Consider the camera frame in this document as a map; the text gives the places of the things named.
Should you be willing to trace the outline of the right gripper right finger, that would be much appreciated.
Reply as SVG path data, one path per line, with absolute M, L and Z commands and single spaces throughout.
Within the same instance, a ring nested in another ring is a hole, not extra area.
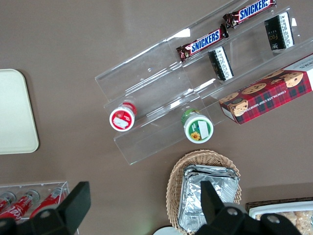
M 235 203 L 223 203 L 210 181 L 201 182 L 201 209 L 206 224 L 201 235 L 256 235 L 253 222 L 245 209 Z

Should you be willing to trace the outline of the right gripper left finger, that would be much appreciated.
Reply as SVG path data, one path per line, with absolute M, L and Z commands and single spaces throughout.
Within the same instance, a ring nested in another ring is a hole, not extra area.
M 33 235 L 73 235 L 91 207 L 89 182 L 79 182 L 69 193 L 55 188 L 31 214 Z

